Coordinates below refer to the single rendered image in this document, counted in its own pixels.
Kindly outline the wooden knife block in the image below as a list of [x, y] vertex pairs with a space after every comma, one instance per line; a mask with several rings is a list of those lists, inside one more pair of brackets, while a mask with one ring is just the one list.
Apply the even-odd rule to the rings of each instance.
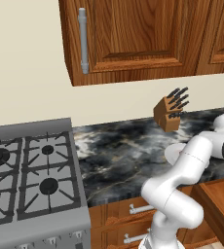
[[164, 132], [179, 129], [183, 108], [189, 103], [187, 90], [188, 88], [174, 89], [154, 107], [154, 121]]

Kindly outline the white plate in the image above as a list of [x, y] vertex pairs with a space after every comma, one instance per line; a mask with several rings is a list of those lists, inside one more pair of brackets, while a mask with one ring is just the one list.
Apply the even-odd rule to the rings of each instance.
[[185, 146], [185, 143], [176, 143], [167, 146], [165, 149], [165, 158], [167, 162], [174, 165]]

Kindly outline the wooden drawer front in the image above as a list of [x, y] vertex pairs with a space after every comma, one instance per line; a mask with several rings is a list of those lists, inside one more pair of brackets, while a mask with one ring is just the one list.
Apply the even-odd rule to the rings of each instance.
[[[141, 220], [121, 225], [113, 225], [92, 229], [92, 249], [137, 249], [140, 241], [124, 244], [124, 234], [130, 237], [148, 232], [151, 227], [151, 220]], [[185, 249], [197, 249], [219, 239], [206, 222], [203, 222], [197, 229], [180, 229], [177, 239], [184, 245]]]
[[132, 221], [148, 218], [156, 212], [155, 209], [150, 209], [147, 211], [140, 211], [136, 214], [131, 214], [131, 204], [134, 208], [139, 208], [146, 206], [147, 202], [141, 196], [139, 196], [90, 207], [89, 212], [92, 228], [96, 229], [106, 226], [126, 224]]

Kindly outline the open wooden drawer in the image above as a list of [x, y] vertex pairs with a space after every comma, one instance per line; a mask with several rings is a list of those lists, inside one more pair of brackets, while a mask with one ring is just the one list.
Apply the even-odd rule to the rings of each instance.
[[224, 246], [224, 179], [195, 185], [191, 197], [203, 207], [206, 222]]

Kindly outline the grey gas hob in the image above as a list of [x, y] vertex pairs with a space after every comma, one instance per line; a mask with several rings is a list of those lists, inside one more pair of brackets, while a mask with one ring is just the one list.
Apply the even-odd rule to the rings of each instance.
[[[73, 232], [85, 231], [78, 239]], [[57, 237], [57, 245], [47, 238]], [[0, 125], [0, 249], [92, 249], [68, 118]]]

